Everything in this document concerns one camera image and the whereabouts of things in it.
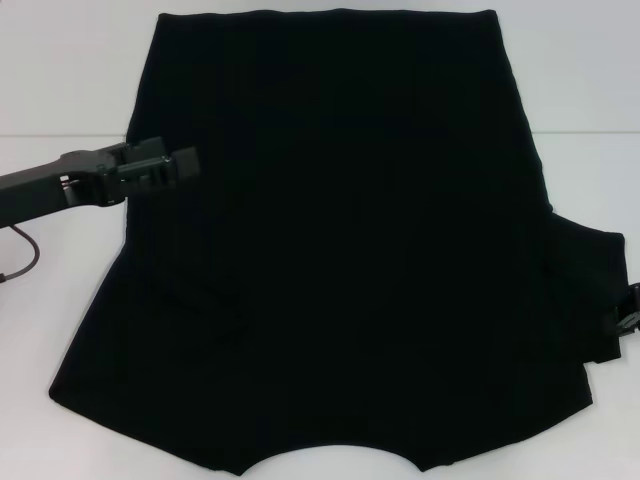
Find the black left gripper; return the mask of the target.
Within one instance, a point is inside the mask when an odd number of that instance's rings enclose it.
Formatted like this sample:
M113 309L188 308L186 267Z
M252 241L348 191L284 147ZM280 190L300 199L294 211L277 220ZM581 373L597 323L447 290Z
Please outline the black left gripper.
M195 148L168 154L160 137L76 150L51 163L3 175L1 209L60 211L84 205L106 206L109 181L105 177L119 165L119 180L129 189L173 188L200 173Z

